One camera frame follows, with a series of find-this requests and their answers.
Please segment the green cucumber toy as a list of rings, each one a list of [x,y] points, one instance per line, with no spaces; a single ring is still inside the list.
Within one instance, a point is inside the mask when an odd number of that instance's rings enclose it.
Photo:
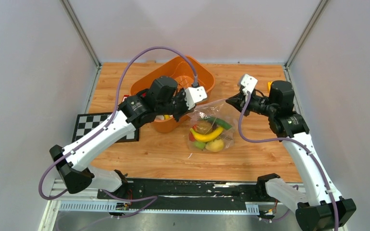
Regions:
[[[204,120],[206,120],[210,123],[216,124],[217,126],[221,126],[225,130],[229,130],[233,127],[231,124],[229,124],[225,120],[220,119],[218,117],[214,117],[214,116],[206,117],[206,118],[204,118]]]

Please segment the orange plastic basket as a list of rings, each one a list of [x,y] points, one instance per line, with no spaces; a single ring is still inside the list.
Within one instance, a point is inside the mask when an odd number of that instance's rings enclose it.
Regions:
[[[188,56],[188,59],[197,71],[199,85],[203,86],[207,95],[210,96],[215,86],[213,74],[193,57]],[[177,56],[133,83],[129,94],[134,95],[143,89],[149,88],[153,80],[160,76],[168,76],[175,79],[179,89],[190,87],[194,80],[194,74],[189,64],[183,58]],[[173,118],[167,120],[156,119],[151,123],[151,126],[159,133],[169,133],[188,120],[190,120],[189,115],[183,116],[178,122]]]

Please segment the clear zip top bag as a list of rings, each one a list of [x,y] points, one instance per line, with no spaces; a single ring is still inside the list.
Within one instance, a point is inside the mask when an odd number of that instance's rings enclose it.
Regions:
[[[200,106],[197,106],[195,110],[189,114],[190,120],[189,120],[189,126],[188,126],[188,134],[190,132],[190,128],[193,128],[195,123],[200,120],[204,120],[204,118],[209,116],[218,117],[220,119],[225,120],[229,124],[231,124],[233,127],[229,130],[225,130],[222,132],[222,134],[218,138],[222,138],[225,142],[225,147],[220,152],[227,150],[234,146],[235,139],[234,135],[237,130],[237,117],[238,112],[233,109],[233,107],[225,102],[225,99],[216,100],[207,104],[203,104]],[[216,124],[213,124],[213,130],[215,130],[217,127]],[[193,152],[208,152],[212,153],[206,149],[199,150],[193,146],[193,142],[191,142],[188,138],[187,141],[188,148],[192,150]]]

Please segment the yellow banana toy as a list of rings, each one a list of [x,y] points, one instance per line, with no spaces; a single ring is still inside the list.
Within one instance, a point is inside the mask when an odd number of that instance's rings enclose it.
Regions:
[[[195,140],[200,141],[200,142],[210,142],[218,138],[222,134],[223,131],[224,131],[224,128],[219,126],[209,134],[200,134],[200,133],[197,133],[193,128],[190,128],[190,132],[195,138]]]

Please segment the yellow pear toy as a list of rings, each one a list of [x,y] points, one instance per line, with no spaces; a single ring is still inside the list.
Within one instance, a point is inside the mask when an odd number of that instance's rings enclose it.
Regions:
[[[212,141],[209,141],[205,145],[205,149],[210,152],[220,152],[225,147],[225,142],[222,138],[216,138]]]

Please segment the red orange peach toy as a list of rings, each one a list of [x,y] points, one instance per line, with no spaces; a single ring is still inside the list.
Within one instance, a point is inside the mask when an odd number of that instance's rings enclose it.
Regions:
[[[194,135],[192,134],[192,132],[189,132],[189,134],[188,134],[188,138],[189,138],[189,140],[190,140],[191,142],[195,142],[195,141],[196,141],[196,139],[195,139]]]

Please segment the green apple toy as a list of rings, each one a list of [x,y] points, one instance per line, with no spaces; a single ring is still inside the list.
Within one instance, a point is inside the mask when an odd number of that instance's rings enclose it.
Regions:
[[[205,149],[205,146],[206,146],[206,143],[205,142],[201,142],[201,141],[194,141],[193,142],[193,146],[199,150],[204,150]]]

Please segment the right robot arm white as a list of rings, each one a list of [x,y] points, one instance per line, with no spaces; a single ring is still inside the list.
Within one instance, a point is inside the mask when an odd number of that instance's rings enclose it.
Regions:
[[[353,199],[345,199],[325,171],[315,150],[309,127],[294,109],[292,84],[276,80],[269,95],[257,95],[257,79],[244,75],[238,82],[239,93],[227,99],[241,116],[251,112],[266,116],[274,141],[281,142],[292,157],[303,181],[300,192],[273,173],[257,179],[256,194],[262,201],[274,198],[294,212],[303,231],[337,231],[356,211]]]

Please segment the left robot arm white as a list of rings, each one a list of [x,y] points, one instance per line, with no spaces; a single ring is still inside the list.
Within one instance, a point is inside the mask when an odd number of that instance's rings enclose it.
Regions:
[[[128,185],[119,171],[91,166],[100,153],[121,138],[135,132],[157,116],[172,115],[176,121],[192,112],[207,98],[205,89],[194,81],[188,88],[178,88],[171,77],[162,76],[150,87],[122,101],[102,123],[75,142],[62,147],[54,145],[49,153],[66,192],[79,193],[87,188],[109,191],[115,198],[128,194]]]

